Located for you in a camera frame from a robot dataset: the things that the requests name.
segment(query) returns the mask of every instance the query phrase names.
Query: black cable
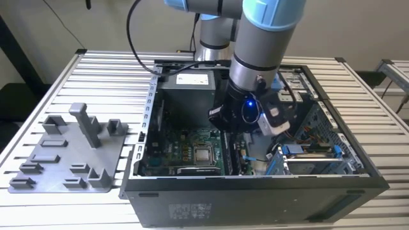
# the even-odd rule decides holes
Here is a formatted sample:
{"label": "black cable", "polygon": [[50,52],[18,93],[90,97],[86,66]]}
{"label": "black cable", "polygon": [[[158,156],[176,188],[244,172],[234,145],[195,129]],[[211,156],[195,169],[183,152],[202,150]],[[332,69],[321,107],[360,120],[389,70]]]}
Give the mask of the black cable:
{"label": "black cable", "polygon": [[176,70],[176,71],[174,71],[174,72],[171,72],[171,73],[167,73],[167,74],[166,74],[166,73],[158,73],[158,72],[155,72],[154,70],[151,70],[151,69],[146,66],[146,64],[142,62],[142,59],[140,59],[140,57],[139,57],[139,55],[138,55],[138,53],[136,53],[135,47],[134,47],[134,43],[132,43],[132,39],[131,39],[131,29],[130,29],[130,28],[131,28],[131,17],[132,17],[132,13],[134,13],[135,8],[136,8],[136,6],[139,5],[140,1],[142,1],[142,0],[135,0],[134,4],[132,4],[132,6],[131,6],[131,9],[130,9],[128,16],[127,16],[127,37],[128,37],[128,42],[130,42],[130,46],[131,46],[131,50],[132,50],[132,53],[134,53],[134,55],[135,55],[135,58],[136,58],[139,64],[142,65],[142,67],[146,69],[146,71],[148,71],[150,73],[156,74],[156,75],[159,75],[159,76],[162,76],[162,77],[170,77],[170,76],[172,76],[172,75],[180,73],[182,71],[184,71],[184,70],[192,68],[194,66],[196,66],[196,65],[199,65],[199,64],[219,64],[218,61],[198,61],[198,62],[194,62],[192,64],[184,66],[184,67],[180,68],[179,70]]}
{"label": "black cable", "polygon": [[387,86],[387,88],[385,88],[385,91],[384,91],[384,93],[383,93],[383,96],[381,96],[381,99],[384,98],[384,96],[385,96],[385,93],[387,93],[387,91],[388,91],[388,89],[389,89],[389,86],[392,85],[392,80],[391,80],[391,82],[389,82],[389,84],[388,84],[388,86]]}
{"label": "black cable", "polygon": [[191,44],[190,44],[190,51],[192,51],[192,43],[194,43],[195,52],[196,52],[195,31],[196,31],[196,24],[198,24],[198,22],[199,22],[199,18],[200,18],[200,13],[195,14],[194,29],[192,29]]}
{"label": "black cable", "polygon": [[83,49],[86,49],[86,46],[83,45],[83,43],[79,41],[79,38],[75,36],[75,34],[71,32],[71,30],[67,28],[62,18],[59,17],[58,13],[55,12],[54,8],[51,7],[51,5],[48,4],[48,2],[46,0],[43,0],[43,2],[46,3],[46,5],[48,6],[48,8],[51,9],[51,11],[54,12],[54,14],[56,15],[58,19],[62,22],[63,27],[66,28],[66,30],[71,33],[71,35],[75,37],[76,41],[79,42],[79,44],[82,45]]}
{"label": "black cable", "polygon": [[278,73],[278,74],[279,74],[279,77],[280,77],[280,79],[282,79],[282,81],[283,81],[286,87],[287,87],[287,90],[288,90],[288,92],[290,92],[290,95],[291,95],[292,98],[294,98],[294,111],[296,112],[296,110],[298,110],[298,99],[296,99],[295,91],[294,91],[292,87],[290,87],[288,82],[287,82],[287,80],[284,79],[284,77],[282,76],[282,74],[280,74],[280,73]]}
{"label": "black cable", "polygon": [[403,107],[404,107],[404,103],[401,103],[401,105],[399,106],[396,114],[399,114],[399,112],[403,110]]}

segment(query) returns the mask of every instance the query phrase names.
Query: sticker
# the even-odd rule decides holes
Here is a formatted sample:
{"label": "sticker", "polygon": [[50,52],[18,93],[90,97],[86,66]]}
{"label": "sticker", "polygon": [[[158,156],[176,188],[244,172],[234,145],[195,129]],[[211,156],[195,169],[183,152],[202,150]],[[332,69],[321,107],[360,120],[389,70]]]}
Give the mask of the sticker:
{"label": "sticker", "polygon": [[210,219],[212,204],[170,204],[172,219]]}
{"label": "sticker", "polygon": [[176,77],[179,85],[208,85],[210,77],[207,74],[180,73]]}

